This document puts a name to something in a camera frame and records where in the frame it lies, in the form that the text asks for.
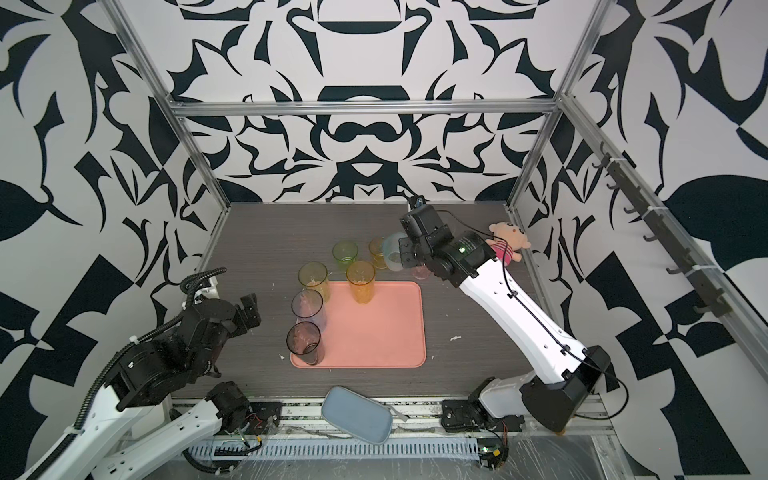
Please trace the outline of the tall blue glass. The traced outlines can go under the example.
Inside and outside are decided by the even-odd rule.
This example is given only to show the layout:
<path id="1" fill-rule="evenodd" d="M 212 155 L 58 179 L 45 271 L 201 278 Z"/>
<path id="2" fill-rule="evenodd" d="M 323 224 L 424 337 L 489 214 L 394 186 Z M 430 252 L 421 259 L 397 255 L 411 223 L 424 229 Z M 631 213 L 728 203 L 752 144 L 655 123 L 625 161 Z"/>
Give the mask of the tall blue glass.
<path id="1" fill-rule="evenodd" d="M 291 301 L 291 311 L 298 322 L 311 322 L 321 332 L 326 329 L 327 315 L 322 295 L 315 290 L 302 290 Z"/>

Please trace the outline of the tall dark grey glass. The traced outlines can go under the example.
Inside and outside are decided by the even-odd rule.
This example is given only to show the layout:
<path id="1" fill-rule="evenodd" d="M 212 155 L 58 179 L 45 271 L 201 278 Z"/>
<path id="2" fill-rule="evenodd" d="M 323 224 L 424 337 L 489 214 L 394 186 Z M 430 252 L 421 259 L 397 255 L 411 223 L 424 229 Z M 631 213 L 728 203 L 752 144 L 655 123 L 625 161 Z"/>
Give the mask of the tall dark grey glass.
<path id="1" fill-rule="evenodd" d="M 324 357 L 322 334 L 312 322 L 302 321 L 293 325 L 286 335 L 286 346 L 295 360 L 314 366 Z"/>

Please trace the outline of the teal dotted glass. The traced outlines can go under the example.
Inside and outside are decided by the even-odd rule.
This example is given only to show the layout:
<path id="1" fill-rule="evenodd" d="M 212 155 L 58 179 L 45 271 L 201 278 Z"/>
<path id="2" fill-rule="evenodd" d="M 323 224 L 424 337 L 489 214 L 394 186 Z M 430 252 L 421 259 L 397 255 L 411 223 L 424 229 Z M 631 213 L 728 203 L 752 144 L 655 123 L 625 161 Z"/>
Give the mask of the teal dotted glass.
<path id="1" fill-rule="evenodd" d="M 398 272 L 404 269 L 402 265 L 399 241 L 407 239 L 408 236 L 403 232 L 396 232 L 387 236 L 382 242 L 382 253 L 387 268 L 390 271 Z"/>

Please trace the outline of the tall yellow-green glass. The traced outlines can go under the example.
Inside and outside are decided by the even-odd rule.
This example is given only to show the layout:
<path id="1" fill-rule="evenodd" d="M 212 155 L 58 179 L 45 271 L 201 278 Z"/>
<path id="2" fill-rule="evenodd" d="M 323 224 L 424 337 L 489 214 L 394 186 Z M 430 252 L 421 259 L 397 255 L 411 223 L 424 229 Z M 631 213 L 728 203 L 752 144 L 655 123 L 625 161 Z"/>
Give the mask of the tall yellow-green glass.
<path id="1" fill-rule="evenodd" d="M 304 264 L 298 271 L 298 280 L 303 288 L 319 293 L 324 302 L 330 300 L 329 271 L 323 263 L 312 261 Z"/>

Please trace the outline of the short yellow glass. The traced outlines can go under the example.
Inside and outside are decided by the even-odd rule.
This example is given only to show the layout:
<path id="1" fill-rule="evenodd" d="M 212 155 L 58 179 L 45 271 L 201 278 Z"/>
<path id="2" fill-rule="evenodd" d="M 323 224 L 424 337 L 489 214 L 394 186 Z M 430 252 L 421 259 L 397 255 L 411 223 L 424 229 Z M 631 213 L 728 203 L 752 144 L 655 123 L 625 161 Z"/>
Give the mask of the short yellow glass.
<path id="1" fill-rule="evenodd" d="M 386 270 L 387 264 L 383 253 L 383 237 L 373 238 L 368 244 L 371 262 L 377 270 Z"/>

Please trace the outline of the tall amber glass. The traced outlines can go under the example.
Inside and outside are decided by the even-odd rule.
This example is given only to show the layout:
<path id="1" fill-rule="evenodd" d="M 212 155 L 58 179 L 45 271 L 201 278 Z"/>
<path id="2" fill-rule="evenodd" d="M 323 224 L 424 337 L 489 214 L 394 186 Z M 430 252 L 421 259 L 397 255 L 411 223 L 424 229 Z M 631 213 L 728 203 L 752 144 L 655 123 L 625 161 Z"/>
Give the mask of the tall amber glass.
<path id="1" fill-rule="evenodd" d="M 356 260 L 346 270 L 346 279 L 351 293 L 359 304 L 369 303 L 375 290 L 376 269 L 367 261 Z"/>

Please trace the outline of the short green glass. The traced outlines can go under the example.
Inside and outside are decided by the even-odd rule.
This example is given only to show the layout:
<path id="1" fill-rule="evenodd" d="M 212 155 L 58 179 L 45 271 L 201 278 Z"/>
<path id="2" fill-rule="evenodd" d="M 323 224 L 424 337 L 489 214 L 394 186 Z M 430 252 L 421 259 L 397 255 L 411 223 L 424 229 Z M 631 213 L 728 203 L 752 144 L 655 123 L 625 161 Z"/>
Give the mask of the short green glass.
<path id="1" fill-rule="evenodd" d="M 359 249 L 354 241 L 341 240 L 332 248 L 333 258 L 341 272 L 345 271 L 354 263 L 359 254 Z"/>

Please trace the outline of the pink plastic tray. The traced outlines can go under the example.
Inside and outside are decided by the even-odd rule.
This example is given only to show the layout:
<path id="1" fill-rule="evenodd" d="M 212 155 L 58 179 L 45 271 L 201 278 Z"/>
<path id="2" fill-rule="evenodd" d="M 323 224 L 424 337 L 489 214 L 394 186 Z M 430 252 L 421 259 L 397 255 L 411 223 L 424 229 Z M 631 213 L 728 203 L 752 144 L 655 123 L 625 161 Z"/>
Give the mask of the pink plastic tray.
<path id="1" fill-rule="evenodd" d="M 314 366 L 291 355 L 297 368 L 418 368 L 426 360 L 420 286 L 413 282 L 378 282 L 374 296 L 359 304 L 346 282 L 330 282 L 325 302 L 326 329 L 321 332 L 323 360 Z"/>

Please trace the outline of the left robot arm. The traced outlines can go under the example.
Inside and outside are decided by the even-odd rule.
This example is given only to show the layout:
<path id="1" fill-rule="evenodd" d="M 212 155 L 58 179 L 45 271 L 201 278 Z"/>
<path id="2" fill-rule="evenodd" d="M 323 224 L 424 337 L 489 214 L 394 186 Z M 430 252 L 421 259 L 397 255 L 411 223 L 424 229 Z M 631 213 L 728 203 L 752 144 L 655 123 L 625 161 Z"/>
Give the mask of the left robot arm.
<path id="1" fill-rule="evenodd" d="M 170 322 L 132 338 L 89 388 L 74 423 L 25 479 L 129 479 L 146 475 L 221 431 L 244 426 L 250 402 L 233 381 L 125 449 L 118 443 L 172 393 L 205 376 L 218 377 L 226 342 L 261 323 L 255 294 L 239 304 L 201 296 L 188 299 Z"/>

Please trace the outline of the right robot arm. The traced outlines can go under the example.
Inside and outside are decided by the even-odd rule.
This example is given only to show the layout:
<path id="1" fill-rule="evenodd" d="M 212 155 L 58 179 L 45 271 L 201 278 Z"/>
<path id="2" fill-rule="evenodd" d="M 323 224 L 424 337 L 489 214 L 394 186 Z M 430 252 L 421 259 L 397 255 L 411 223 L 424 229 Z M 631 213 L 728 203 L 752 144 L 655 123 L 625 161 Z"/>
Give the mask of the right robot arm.
<path id="1" fill-rule="evenodd" d="M 496 223 L 486 231 L 454 235 L 439 210 L 418 196 L 409 202 L 398 241 L 404 267 L 425 266 L 481 306 L 517 345 L 532 370 L 493 378 L 481 386 L 482 412 L 501 419 L 528 414 L 561 433 L 585 399 L 606 377 L 610 356 L 587 347 L 558 326 L 513 279 L 507 267 L 530 244 L 519 227 Z"/>

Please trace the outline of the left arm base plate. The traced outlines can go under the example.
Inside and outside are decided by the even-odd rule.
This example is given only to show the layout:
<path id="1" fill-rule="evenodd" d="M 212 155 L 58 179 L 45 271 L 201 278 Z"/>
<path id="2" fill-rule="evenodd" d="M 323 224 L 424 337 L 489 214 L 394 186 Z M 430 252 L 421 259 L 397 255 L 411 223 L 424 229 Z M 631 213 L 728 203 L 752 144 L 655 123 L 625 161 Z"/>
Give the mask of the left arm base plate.
<path id="1" fill-rule="evenodd" d="M 283 403 L 279 401 L 251 402 L 240 431 L 247 436 L 276 432 L 281 424 L 282 408 Z"/>

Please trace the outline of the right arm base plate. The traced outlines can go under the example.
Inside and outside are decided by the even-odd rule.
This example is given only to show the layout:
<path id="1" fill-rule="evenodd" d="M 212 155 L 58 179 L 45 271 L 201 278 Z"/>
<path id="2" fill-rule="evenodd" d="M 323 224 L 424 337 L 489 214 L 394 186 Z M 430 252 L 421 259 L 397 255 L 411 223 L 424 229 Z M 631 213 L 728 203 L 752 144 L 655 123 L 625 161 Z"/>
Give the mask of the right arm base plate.
<path id="1" fill-rule="evenodd" d="M 487 413 L 478 401 L 447 399 L 440 405 L 442 409 L 440 425 L 448 433 L 521 432 L 525 423 L 525 418 L 520 415 L 495 418 Z"/>

